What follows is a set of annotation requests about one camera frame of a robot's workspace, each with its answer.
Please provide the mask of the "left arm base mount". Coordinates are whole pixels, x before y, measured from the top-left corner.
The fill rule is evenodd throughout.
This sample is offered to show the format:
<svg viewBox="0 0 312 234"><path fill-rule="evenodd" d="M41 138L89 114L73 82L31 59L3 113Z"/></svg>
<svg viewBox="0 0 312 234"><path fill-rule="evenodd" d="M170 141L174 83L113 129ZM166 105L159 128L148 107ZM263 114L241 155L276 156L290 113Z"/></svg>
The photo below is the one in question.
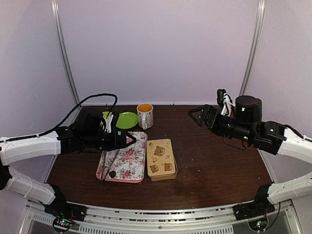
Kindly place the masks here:
<svg viewBox="0 0 312 234"><path fill-rule="evenodd" d="M51 185L54 191L55 199L51 204L42 204L45 212L55 217L52 223L53 229L58 234L69 231L75 221L84 221L87 207L68 203L65 195L56 185Z"/></svg>

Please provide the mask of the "metal tongs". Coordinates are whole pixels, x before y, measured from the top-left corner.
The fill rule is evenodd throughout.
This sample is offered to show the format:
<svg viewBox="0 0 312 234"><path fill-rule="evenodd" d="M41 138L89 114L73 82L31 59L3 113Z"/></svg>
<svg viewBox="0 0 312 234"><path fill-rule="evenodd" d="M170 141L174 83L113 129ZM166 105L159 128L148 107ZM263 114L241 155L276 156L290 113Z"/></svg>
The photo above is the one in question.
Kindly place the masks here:
<svg viewBox="0 0 312 234"><path fill-rule="evenodd" d="M106 179L119 152L120 149L113 151L102 151L96 172L97 179L100 181L104 181Z"/></svg>

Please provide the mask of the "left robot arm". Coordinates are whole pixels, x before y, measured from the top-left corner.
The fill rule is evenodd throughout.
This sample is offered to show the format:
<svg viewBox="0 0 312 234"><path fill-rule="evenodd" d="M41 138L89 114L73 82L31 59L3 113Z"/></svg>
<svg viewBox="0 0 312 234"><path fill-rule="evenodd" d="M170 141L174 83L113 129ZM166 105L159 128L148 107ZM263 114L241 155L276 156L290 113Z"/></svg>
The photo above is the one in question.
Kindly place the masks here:
<svg viewBox="0 0 312 234"><path fill-rule="evenodd" d="M116 118L103 117L102 112L82 111L70 126L56 127L36 135L0 139L0 188L33 198L50 206L59 216L70 212L61 190L40 183L19 173L10 164L24 159L48 155L65 155L83 152L86 148L112 151L136 143L129 132L115 127Z"/></svg>

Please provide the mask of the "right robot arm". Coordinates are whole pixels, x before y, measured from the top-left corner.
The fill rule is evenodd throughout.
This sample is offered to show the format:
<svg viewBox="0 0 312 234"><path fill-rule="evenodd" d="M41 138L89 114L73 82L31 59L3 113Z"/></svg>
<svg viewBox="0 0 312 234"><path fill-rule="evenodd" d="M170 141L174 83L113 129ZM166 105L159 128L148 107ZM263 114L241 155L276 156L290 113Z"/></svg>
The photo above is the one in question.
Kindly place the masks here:
<svg viewBox="0 0 312 234"><path fill-rule="evenodd" d="M312 140L290 125L274 121L262 121L262 101L252 96L239 96L235 103L225 102L222 109L205 104L188 112L189 117L200 127L206 127L213 134L228 139L237 139L248 146L272 155L291 156L311 163ZM260 186L250 211L262 214L270 205L310 195L312 175L271 185Z"/></svg>

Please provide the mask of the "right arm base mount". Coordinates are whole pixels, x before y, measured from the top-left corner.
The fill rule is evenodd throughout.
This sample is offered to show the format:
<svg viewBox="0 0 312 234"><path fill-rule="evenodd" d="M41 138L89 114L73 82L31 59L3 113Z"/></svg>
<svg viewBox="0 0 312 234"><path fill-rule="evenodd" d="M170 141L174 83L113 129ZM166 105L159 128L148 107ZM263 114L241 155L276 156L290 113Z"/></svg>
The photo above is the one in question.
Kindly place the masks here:
<svg viewBox="0 0 312 234"><path fill-rule="evenodd" d="M238 203L233 207L236 221L247 220L249 228L257 233L265 232L272 226L269 224L268 214L275 211L275 206L268 200L270 184L258 188L254 200Z"/></svg>

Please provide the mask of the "tan tin lid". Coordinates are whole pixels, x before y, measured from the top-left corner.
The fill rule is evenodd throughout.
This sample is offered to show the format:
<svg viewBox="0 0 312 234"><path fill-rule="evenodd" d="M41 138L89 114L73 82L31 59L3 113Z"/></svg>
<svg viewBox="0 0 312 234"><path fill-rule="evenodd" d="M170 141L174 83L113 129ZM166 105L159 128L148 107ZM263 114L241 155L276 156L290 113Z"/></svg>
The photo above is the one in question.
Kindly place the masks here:
<svg viewBox="0 0 312 234"><path fill-rule="evenodd" d="M177 172L170 139L148 140L146 143L147 173L171 174Z"/></svg>

